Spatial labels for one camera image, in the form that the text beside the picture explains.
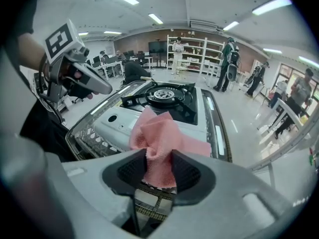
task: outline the shelving unit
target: shelving unit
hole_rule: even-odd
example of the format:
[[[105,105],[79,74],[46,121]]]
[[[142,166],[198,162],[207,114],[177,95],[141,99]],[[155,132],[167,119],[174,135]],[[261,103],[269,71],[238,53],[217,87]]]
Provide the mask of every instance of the shelving unit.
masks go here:
[[[172,68],[174,52],[171,51],[170,47],[173,46],[172,42],[174,42],[176,39],[177,37],[171,37],[167,35],[167,69]],[[208,40],[207,37],[205,39],[181,37],[181,40],[182,44],[189,42],[189,45],[184,45],[184,51],[196,49],[196,54],[183,52],[183,59],[187,59],[187,57],[199,59],[199,62],[190,61],[190,64],[199,66],[198,69],[189,68],[189,71],[199,72],[199,74],[208,74],[209,72],[214,72],[214,69],[221,64],[222,60],[218,58],[218,55],[222,52],[224,48],[224,42],[218,43],[215,41],[211,41]]]

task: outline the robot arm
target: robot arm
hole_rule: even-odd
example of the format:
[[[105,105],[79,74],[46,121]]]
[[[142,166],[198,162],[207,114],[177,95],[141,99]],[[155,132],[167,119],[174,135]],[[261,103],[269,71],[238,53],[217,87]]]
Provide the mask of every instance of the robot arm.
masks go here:
[[[86,63],[89,49],[80,39],[71,20],[45,40],[44,48],[46,57],[43,57],[39,71],[41,73],[44,67],[48,68],[48,91],[39,94],[42,98],[57,103],[62,97],[63,88],[67,89],[68,95],[79,98],[85,98],[91,92],[109,94],[112,91],[112,86]],[[66,65],[68,70],[64,74],[62,72]],[[79,79],[75,77],[77,71],[82,74]]]

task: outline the ceiling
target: ceiling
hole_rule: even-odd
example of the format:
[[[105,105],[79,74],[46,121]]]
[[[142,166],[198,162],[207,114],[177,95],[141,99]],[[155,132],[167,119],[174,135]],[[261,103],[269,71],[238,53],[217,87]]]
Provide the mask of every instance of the ceiling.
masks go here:
[[[292,5],[255,16],[252,10],[270,0],[137,1],[139,4],[130,5],[122,0],[38,0],[35,34],[50,34],[67,18],[73,21],[79,32],[89,32],[84,40],[114,40],[161,28],[188,28],[192,20],[212,22],[219,29],[238,21],[240,24],[226,32],[227,35],[258,49],[279,49],[285,57],[296,59],[302,55],[319,62],[313,36]],[[164,24],[157,25],[148,16],[150,13],[158,16]],[[105,30],[123,34],[105,35]]]

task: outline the tv screen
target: tv screen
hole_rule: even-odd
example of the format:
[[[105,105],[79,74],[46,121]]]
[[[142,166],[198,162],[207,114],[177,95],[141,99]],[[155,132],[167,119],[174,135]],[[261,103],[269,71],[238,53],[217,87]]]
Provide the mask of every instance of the tv screen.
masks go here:
[[[167,41],[149,42],[150,53],[166,53]]]

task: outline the portable gas stove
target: portable gas stove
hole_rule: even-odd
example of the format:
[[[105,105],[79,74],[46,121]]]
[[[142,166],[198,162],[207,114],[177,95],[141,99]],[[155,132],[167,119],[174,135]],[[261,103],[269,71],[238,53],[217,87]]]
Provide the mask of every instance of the portable gas stove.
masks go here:
[[[221,114],[213,94],[195,84],[132,82],[101,101],[68,132],[66,141],[78,160],[105,157],[128,151],[133,126],[145,107],[157,115],[169,112],[182,133],[211,144],[211,157],[232,162]],[[142,192],[158,198],[136,198],[138,213],[163,221],[169,211],[161,200],[172,201],[174,189],[141,183]]]

